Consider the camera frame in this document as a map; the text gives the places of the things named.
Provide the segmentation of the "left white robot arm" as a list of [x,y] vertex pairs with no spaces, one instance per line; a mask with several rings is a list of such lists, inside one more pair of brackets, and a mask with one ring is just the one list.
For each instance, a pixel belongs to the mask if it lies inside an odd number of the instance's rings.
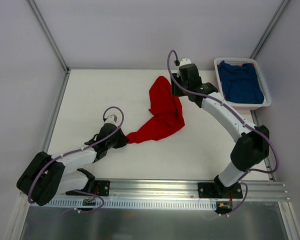
[[83,149],[69,155],[54,157],[41,151],[35,155],[16,183],[16,187],[39,206],[50,202],[55,195],[92,194],[95,176],[84,169],[104,158],[110,149],[119,149],[129,140],[114,123],[104,123],[100,131],[83,144]]

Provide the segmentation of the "red t shirt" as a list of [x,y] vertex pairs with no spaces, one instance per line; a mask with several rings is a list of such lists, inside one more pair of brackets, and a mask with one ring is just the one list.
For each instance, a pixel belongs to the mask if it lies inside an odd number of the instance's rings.
[[146,141],[165,139],[185,126],[183,107],[177,96],[172,96],[170,82],[159,76],[149,89],[152,118],[138,131],[127,135],[129,144],[140,144]]

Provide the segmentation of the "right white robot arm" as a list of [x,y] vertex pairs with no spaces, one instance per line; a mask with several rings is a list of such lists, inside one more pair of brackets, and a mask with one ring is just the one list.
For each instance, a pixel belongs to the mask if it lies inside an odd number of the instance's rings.
[[178,71],[170,74],[172,95],[188,97],[213,116],[235,142],[230,153],[230,163],[214,178],[213,186],[203,190],[204,194],[212,198],[228,198],[248,170],[269,156],[266,139],[270,131],[264,125],[257,127],[245,120],[238,111],[226,104],[212,83],[202,82],[197,66],[189,59],[175,60],[174,63]]

